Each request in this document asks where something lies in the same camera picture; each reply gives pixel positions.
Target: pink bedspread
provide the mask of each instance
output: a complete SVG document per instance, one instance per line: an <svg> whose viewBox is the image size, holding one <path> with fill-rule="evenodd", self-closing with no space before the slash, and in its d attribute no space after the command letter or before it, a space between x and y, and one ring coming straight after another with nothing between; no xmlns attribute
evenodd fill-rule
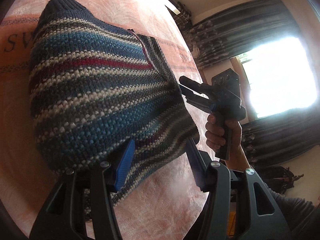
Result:
<svg viewBox="0 0 320 240"><path fill-rule="evenodd" d="M28 99L31 32L49 0L16 0L0 25L0 198L28 236L54 184L35 148ZM77 0L95 17L158 39L177 79L200 75L175 22L160 0ZM205 145L207 114L187 105ZM182 239L206 194L195 185L186 154L148 177L115 207L124 239ZM92 225L87 224L89 236Z"/></svg>

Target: sweater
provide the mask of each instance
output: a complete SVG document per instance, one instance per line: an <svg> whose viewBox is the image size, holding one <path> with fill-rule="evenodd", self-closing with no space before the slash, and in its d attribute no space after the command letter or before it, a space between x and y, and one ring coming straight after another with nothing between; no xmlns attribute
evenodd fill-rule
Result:
<svg viewBox="0 0 320 240"><path fill-rule="evenodd" d="M89 170L129 138L135 153L114 205L199 141L159 44L50 0L33 34L29 94L36 145L54 172Z"/></svg>

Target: pistol grip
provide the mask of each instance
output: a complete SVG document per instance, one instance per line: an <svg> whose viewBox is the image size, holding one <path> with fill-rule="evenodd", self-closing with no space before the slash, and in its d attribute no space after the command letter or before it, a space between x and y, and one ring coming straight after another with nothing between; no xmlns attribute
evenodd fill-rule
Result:
<svg viewBox="0 0 320 240"><path fill-rule="evenodd" d="M216 116L216 124L224 129L223 138L226 140L226 144L224 146L221 146L220 149L215 150L215 157L228 161L231 148L232 130L226 126L224 122L225 119L221 113L215 112L214 115Z"/></svg>

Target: red stripe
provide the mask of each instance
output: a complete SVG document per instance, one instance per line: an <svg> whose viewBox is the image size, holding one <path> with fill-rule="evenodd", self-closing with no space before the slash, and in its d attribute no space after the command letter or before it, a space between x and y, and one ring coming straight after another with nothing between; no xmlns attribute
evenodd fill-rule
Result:
<svg viewBox="0 0 320 240"><path fill-rule="evenodd" d="M125 69L136 69L136 70L146 70L153 69L151 64L140 65L140 64L130 64L121 61L114 61L110 59L100 59L100 58L81 58L72 61L65 61L62 64L52 64L50 67L44 67L39 71L29 82L29 93L34 87L41 82L44 78L50 78L54 74L61 72L66 72L68 70L77 70L80 66L92 66L92 65L107 65L116 68Z"/></svg>

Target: curtain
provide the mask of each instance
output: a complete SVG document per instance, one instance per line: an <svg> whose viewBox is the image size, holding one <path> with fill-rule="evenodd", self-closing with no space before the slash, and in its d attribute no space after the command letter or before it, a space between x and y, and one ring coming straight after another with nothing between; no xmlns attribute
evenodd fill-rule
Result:
<svg viewBox="0 0 320 240"><path fill-rule="evenodd" d="M290 160L319 144L319 102L242 125L241 146L255 168Z"/></svg>
<svg viewBox="0 0 320 240"><path fill-rule="evenodd" d="M300 29L281 0L253 0L218 12L183 32L198 69L255 47L298 37Z"/></svg>

